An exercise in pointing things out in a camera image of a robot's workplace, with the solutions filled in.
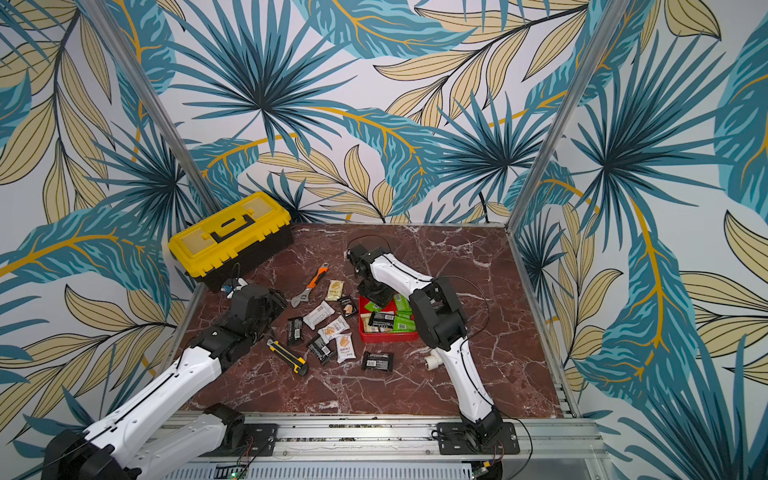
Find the red storage box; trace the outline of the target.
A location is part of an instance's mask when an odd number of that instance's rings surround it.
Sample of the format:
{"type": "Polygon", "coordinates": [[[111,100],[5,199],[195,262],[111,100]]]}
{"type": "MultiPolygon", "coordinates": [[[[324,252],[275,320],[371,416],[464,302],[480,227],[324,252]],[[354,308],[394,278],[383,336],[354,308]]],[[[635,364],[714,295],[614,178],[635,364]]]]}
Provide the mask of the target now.
{"type": "Polygon", "coordinates": [[[396,316],[414,321],[413,311],[405,296],[395,294],[386,307],[378,307],[361,296],[358,300],[358,307],[358,330],[365,343],[410,342],[419,339],[417,330],[406,333],[394,333],[392,331],[396,316]]]}

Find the small black drycake packet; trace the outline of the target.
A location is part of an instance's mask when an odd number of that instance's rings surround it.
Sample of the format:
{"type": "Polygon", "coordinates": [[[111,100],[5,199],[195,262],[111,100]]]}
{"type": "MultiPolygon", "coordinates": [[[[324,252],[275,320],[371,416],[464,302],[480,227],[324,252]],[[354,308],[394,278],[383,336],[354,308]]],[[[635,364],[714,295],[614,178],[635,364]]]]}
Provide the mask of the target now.
{"type": "Polygon", "coordinates": [[[351,296],[342,296],[338,302],[341,307],[342,316],[345,319],[352,318],[358,314],[358,302],[351,296]]]}

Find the tall black cookie packet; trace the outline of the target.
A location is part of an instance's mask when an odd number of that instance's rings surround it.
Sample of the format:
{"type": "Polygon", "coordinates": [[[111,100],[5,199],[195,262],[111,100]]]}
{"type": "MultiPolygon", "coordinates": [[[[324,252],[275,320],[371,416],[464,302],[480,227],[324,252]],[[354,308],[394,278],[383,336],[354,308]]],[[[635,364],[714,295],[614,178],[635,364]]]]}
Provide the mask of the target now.
{"type": "Polygon", "coordinates": [[[297,346],[303,343],[303,327],[304,322],[302,317],[293,317],[288,319],[287,330],[287,345],[297,346]]]}

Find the beige cracker packet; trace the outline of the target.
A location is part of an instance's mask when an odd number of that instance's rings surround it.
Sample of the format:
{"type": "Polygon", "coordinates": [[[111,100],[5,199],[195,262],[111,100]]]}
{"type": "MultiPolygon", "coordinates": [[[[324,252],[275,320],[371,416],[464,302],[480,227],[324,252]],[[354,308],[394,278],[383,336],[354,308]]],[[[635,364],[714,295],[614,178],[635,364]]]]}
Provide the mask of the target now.
{"type": "Polygon", "coordinates": [[[338,301],[343,296],[344,281],[332,280],[329,284],[328,291],[325,297],[326,301],[338,301]]]}

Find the white drycake cookie packet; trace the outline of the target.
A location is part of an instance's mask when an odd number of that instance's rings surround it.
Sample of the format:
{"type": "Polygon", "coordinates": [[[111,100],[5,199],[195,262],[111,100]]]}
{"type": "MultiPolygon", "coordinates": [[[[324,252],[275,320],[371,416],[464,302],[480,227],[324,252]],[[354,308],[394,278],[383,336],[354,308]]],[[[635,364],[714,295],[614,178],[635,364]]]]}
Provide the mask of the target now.
{"type": "Polygon", "coordinates": [[[335,338],[337,362],[339,364],[356,358],[352,336],[349,333],[341,334],[335,338]]]}

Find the black wafer packet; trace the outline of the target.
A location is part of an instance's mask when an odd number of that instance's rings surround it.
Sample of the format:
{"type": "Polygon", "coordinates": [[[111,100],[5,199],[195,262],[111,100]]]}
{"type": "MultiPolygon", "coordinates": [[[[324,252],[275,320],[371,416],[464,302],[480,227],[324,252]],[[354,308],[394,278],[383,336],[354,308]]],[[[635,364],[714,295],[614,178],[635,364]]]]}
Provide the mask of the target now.
{"type": "Polygon", "coordinates": [[[394,354],[392,352],[365,352],[361,368],[364,371],[392,372],[394,368],[394,354]]]}

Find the white pipe elbow fitting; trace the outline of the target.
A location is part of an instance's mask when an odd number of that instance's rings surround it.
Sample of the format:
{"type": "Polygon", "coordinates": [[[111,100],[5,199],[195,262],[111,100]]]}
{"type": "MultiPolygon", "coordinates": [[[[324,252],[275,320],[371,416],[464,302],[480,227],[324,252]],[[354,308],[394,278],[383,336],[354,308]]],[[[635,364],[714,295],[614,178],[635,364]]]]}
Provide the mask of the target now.
{"type": "Polygon", "coordinates": [[[425,364],[428,371],[433,371],[442,365],[442,360],[439,356],[430,354],[425,358],[425,364]]]}

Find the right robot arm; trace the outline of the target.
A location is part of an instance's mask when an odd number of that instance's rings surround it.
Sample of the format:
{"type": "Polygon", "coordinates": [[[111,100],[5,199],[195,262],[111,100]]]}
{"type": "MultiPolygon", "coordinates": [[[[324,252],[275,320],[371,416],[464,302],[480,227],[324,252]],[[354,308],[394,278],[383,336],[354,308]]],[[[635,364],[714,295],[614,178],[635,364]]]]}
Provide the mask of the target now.
{"type": "Polygon", "coordinates": [[[362,279],[362,296],[377,300],[400,294],[409,302],[420,339],[445,366],[458,398],[467,441],[479,448],[500,433],[502,414],[486,391],[471,355],[468,318],[456,290],[444,277],[420,273],[383,249],[351,246],[346,258],[362,279]]]}

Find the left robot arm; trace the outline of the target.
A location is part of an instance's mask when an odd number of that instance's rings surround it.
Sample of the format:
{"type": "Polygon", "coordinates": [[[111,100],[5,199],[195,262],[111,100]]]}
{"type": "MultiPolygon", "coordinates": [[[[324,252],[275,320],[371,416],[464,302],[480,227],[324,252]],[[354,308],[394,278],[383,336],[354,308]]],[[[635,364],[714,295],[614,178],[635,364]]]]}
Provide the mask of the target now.
{"type": "Polygon", "coordinates": [[[262,340],[287,302],[270,288],[246,285],[228,310],[197,335],[168,369],[112,413],[75,433],[64,430],[46,446],[44,479],[162,479],[209,452],[238,453],[253,442],[242,413],[223,404],[185,427],[154,433],[198,391],[262,340]]]}

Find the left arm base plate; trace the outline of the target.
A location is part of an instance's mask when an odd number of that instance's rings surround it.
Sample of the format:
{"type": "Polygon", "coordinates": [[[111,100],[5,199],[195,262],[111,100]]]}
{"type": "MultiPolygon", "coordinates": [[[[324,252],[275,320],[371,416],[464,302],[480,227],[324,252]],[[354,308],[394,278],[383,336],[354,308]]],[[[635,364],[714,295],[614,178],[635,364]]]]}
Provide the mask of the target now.
{"type": "Polygon", "coordinates": [[[203,413],[188,424],[186,429],[203,447],[203,456],[234,456],[245,454],[248,449],[254,453],[256,447],[263,447],[257,456],[271,456],[279,426],[276,423],[247,423],[245,415],[222,403],[206,408],[203,413]],[[211,426],[216,431],[222,427],[219,441],[203,440],[202,431],[211,426]]]}

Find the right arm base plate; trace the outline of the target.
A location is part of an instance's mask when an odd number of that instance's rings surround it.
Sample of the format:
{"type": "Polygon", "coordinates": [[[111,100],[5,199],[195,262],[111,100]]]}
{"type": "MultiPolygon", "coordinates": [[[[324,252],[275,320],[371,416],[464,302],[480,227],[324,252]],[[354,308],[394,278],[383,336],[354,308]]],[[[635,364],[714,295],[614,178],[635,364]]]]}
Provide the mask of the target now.
{"type": "Polygon", "coordinates": [[[521,452],[518,437],[511,423],[502,422],[499,428],[483,437],[462,422],[438,423],[431,431],[438,442],[441,455],[516,455],[521,452]]]}

